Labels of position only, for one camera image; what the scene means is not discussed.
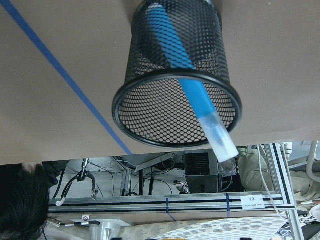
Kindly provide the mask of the aluminium frame rail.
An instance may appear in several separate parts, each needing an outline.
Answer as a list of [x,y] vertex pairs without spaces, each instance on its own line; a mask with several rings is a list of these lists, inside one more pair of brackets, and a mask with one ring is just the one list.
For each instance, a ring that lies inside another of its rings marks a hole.
[[182,213],[182,212],[238,212],[248,211],[244,208],[242,198],[262,198],[264,208],[255,210],[288,211],[296,208],[296,204],[282,194],[268,196],[263,192],[234,192],[182,194],[168,196],[120,196],[66,199],[62,206],[56,206],[53,199],[49,202],[51,214],[73,213]]

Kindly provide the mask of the blue highlighter pen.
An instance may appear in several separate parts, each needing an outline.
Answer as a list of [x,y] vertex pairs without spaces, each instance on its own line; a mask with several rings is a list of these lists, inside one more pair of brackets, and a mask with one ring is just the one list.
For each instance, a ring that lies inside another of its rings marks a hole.
[[[186,68],[194,70],[193,62],[165,8],[159,3],[153,3],[147,8],[146,17],[170,66],[174,69]],[[180,78],[179,83],[218,162],[223,163],[236,157],[239,152],[204,84],[197,80],[184,78]]]

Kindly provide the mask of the black metal equipment box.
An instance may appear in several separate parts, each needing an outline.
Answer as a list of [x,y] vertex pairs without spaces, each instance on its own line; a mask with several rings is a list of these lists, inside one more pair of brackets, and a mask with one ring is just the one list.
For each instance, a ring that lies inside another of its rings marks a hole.
[[203,150],[185,154],[185,178],[190,194],[220,193],[222,176],[214,152]]

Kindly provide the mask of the person in black jacket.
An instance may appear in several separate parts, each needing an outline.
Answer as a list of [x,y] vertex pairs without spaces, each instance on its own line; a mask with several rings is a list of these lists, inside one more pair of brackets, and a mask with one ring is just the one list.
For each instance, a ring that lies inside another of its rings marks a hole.
[[0,167],[0,238],[37,240],[49,213],[49,185],[41,164]]

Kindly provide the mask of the near black mesh pen cup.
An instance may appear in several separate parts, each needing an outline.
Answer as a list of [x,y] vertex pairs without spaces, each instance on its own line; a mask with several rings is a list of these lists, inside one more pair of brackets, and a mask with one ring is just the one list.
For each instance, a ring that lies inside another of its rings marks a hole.
[[208,140],[180,80],[202,83],[227,131],[242,119],[230,83],[222,19],[205,0],[145,0],[132,18],[124,85],[116,93],[116,125],[136,141],[192,148]]

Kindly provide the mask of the patterned fabric sheet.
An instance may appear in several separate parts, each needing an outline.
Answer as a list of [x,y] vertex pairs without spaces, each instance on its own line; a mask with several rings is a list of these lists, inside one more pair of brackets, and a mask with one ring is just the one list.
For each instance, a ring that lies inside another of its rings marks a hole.
[[153,240],[271,240],[286,221],[280,217],[211,220],[152,236]]

